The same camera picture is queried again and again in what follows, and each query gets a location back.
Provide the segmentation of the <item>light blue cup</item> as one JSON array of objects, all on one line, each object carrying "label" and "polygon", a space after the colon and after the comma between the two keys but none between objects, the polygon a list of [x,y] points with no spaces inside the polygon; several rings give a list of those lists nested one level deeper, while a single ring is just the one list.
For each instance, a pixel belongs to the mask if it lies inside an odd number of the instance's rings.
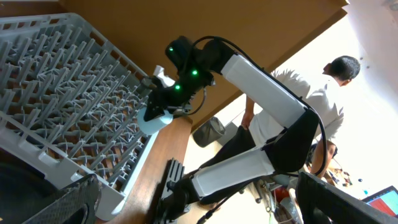
[{"label": "light blue cup", "polygon": [[164,115],[158,118],[152,119],[150,121],[144,121],[146,110],[147,108],[140,109],[136,116],[139,129],[146,135],[155,134],[173,121],[173,115],[167,110],[164,111]]}]

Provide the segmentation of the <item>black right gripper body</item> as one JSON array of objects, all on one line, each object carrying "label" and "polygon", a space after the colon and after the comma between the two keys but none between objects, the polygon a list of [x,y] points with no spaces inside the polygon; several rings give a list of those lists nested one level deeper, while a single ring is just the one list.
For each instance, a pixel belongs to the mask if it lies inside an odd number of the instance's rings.
[{"label": "black right gripper body", "polygon": [[[152,121],[166,115],[166,112],[171,114],[172,118],[190,116],[197,113],[205,102],[205,81],[201,79],[183,78],[172,86],[164,87],[160,78],[146,77],[141,80],[141,84],[150,90],[144,121]],[[190,102],[200,90],[203,90],[202,102],[192,111]]]}]

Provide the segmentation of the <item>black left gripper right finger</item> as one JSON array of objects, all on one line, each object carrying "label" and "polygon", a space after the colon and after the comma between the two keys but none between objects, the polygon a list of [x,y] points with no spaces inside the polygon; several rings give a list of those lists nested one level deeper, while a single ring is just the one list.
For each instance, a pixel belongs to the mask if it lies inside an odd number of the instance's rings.
[{"label": "black left gripper right finger", "polygon": [[295,195],[304,224],[397,224],[397,218],[307,172],[299,173]]}]

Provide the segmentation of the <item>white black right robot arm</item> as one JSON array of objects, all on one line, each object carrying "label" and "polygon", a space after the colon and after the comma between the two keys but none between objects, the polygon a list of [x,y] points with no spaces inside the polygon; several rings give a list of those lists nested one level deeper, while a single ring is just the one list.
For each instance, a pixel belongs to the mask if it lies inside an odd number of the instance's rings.
[{"label": "white black right robot arm", "polygon": [[[188,206],[228,190],[235,194],[254,179],[295,172],[304,163],[310,143],[324,126],[319,114],[304,100],[265,72],[234,43],[215,36],[195,42],[181,36],[165,53],[178,70],[178,80],[170,86],[153,78],[154,87],[147,106],[137,114],[143,133],[153,134],[173,119],[185,115],[186,104],[196,92],[212,85],[214,74],[223,76],[239,88],[280,126],[269,139],[259,140],[254,121],[243,124],[236,155],[198,169],[195,173],[164,184],[167,195],[159,198],[154,223],[172,223],[184,215]],[[250,141],[259,140],[257,146]]]}]

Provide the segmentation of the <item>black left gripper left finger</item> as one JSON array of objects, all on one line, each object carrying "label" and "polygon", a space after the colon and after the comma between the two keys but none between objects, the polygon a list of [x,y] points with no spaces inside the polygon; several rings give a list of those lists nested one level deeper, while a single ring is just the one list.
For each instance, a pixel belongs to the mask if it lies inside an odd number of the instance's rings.
[{"label": "black left gripper left finger", "polygon": [[101,184],[96,175],[89,174],[29,203],[23,209],[22,223],[94,223],[100,198]]}]

